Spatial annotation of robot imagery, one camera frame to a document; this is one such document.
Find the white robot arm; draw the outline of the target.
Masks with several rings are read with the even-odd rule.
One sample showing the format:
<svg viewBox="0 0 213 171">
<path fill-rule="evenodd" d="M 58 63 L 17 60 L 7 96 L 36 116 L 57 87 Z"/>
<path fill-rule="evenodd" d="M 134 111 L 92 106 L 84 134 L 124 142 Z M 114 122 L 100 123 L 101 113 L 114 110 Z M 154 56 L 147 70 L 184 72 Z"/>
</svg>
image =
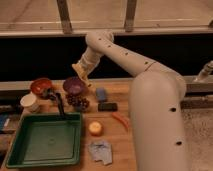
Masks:
<svg viewBox="0 0 213 171">
<path fill-rule="evenodd" d="M 86 51 L 73 65 L 82 81 L 106 56 L 134 77 L 129 93 L 137 171 L 190 171 L 181 111 L 187 91 L 175 70 L 114 43 L 108 31 L 85 36 Z"/>
</svg>

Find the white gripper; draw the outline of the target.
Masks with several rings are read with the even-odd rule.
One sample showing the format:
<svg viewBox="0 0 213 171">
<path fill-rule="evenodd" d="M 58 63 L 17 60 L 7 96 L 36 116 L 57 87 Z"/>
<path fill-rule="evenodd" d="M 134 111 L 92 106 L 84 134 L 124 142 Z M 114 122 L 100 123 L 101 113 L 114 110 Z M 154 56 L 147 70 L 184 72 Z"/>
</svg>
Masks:
<svg viewBox="0 0 213 171">
<path fill-rule="evenodd" d="M 100 54 L 87 49 L 77 62 L 86 71 L 87 76 L 97 67 L 100 62 Z"/>
</svg>

